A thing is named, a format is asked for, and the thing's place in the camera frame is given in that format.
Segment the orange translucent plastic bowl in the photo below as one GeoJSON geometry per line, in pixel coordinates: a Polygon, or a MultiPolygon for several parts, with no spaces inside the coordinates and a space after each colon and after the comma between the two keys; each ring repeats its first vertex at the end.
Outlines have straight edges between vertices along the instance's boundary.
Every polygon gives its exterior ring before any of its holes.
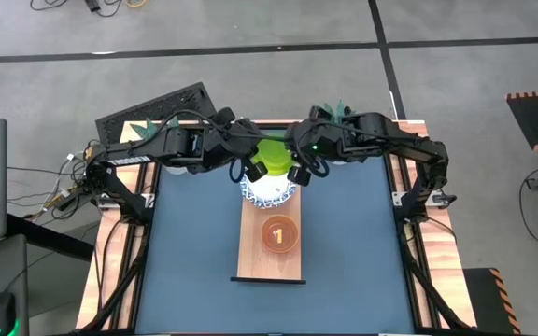
{"type": "Polygon", "coordinates": [[[297,245],[299,238],[296,223],[285,215],[271,216],[262,224],[262,244],[273,253],[289,253],[297,245]]]}

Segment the large blue white patterned bowl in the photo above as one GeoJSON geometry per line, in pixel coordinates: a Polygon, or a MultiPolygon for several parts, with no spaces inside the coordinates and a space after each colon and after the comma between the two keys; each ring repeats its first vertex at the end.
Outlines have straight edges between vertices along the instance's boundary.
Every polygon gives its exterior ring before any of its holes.
{"type": "Polygon", "coordinates": [[[286,175],[265,175],[256,182],[251,182],[244,175],[239,187],[245,200],[257,208],[267,209],[287,201],[295,193],[297,185],[286,175]]]}

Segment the striped snake plant white pot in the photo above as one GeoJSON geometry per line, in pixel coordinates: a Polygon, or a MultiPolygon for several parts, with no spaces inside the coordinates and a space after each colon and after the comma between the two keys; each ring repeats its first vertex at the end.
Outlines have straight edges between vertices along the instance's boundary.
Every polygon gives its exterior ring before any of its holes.
{"type": "Polygon", "coordinates": [[[338,152],[341,144],[341,135],[343,130],[337,128],[337,125],[342,124],[342,117],[348,117],[356,113],[350,106],[345,105],[342,100],[339,100],[336,107],[325,103],[321,110],[320,128],[321,134],[327,137],[321,141],[320,152],[324,158],[334,165],[345,165],[347,161],[338,152]]]}

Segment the green translucent plastic bowl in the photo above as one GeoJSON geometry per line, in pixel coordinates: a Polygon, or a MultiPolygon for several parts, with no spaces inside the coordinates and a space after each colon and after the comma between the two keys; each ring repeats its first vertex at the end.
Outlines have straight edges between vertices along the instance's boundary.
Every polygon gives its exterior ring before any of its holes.
{"type": "Polygon", "coordinates": [[[258,152],[251,160],[254,163],[262,162],[268,175],[286,175],[293,165],[291,154],[282,142],[263,139],[257,149],[258,152]]]}

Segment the black perforated box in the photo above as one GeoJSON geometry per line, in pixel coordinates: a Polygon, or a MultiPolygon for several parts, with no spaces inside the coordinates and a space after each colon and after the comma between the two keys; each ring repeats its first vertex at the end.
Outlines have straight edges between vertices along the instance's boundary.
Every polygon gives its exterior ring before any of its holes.
{"type": "Polygon", "coordinates": [[[204,83],[197,82],[97,119],[95,124],[99,140],[108,144],[118,143],[125,121],[162,120],[180,109],[194,110],[206,117],[217,113],[204,83]]]}

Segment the blue table mat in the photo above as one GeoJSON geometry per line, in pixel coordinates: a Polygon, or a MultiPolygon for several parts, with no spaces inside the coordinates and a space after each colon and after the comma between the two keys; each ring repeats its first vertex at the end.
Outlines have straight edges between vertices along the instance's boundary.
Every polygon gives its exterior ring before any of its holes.
{"type": "Polygon", "coordinates": [[[241,283],[243,199],[228,169],[163,173],[136,331],[412,331],[384,162],[334,165],[301,197],[302,284],[241,283]]]}

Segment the black mouse green light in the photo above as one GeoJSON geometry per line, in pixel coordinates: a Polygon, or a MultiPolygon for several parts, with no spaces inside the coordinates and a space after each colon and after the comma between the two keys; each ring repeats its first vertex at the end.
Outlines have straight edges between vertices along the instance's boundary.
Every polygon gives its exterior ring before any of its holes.
{"type": "Polygon", "coordinates": [[[17,331],[16,298],[9,291],[0,292],[0,336],[15,336],[17,331]]]}

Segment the wooden board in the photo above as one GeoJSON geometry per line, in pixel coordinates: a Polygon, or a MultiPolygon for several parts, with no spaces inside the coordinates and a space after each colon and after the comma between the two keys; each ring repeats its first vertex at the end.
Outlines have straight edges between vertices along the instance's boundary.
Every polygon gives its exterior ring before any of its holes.
{"type": "MultiPolygon", "coordinates": [[[[279,141],[283,132],[275,125],[267,124],[265,134],[268,140],[279,141]]],[[[297,186],[295,193],[278,207],[260,209],[243,198],[237,275],[234,281],[302,284],[302,225],[301,191],[297,186]],[[267,250],[261,239],[263,222],[275,215],[290,217],[299,229],[297,245],[285,254],[267,250]]]]}

